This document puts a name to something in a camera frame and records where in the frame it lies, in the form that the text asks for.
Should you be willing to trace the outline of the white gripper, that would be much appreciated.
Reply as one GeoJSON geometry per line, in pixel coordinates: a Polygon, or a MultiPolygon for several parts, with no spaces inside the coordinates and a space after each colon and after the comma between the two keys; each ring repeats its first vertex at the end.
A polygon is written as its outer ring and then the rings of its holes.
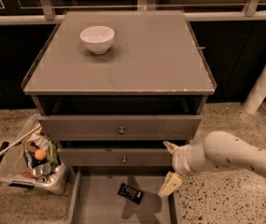
{"type": "Polygon", "coordinates": [[[169,141],[163,144],[170,154],[173,154],[172,165],[176,173],[169,172],[161,185],[159,195],[168,197],[185,181],[183,176],[194,176],[199,173],[200,150],[198,145],[177,146],[169,141]]]}

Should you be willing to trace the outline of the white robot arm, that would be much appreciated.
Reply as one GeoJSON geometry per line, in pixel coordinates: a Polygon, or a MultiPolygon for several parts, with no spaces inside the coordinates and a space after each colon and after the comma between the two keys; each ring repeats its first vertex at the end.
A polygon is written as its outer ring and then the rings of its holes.
{"type": "Polygon", "coordinates": [[[164,141],[172,155],[173,171],[168,172],[159,195],[168,197],[187,177],[204,172],[246,169],[266,179],[266,149],[255,147],[231,133],[216,131],[195,145],[179,147],[164,141]]]}

